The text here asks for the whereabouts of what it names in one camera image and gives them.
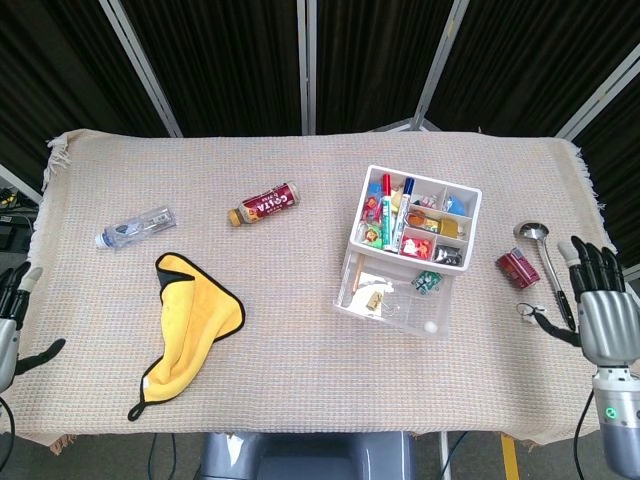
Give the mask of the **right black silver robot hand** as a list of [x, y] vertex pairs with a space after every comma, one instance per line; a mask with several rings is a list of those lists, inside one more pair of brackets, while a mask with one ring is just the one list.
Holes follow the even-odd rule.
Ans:
[[538, 309], [531, 316], [552, 337], [579, 347], [598, 367], [623, 368], [639, 359], [639, 306], [626, 290], [613, 251], [573, 236], [558, 250], [569, 270], [577, 306], [577, 324], [552, 324]]

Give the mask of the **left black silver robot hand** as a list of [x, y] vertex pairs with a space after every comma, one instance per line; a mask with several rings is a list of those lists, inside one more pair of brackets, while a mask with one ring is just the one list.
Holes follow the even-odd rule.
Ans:
[[24, 358], [19, 355], [30, 296], [42, 273], [41, 267], [31, 267], [29, 261], [1, 273], [1, 392], [12, 385], [16, 376], [54, 359], [66, 344], [66, 340], [60, 338], [39, 354]]

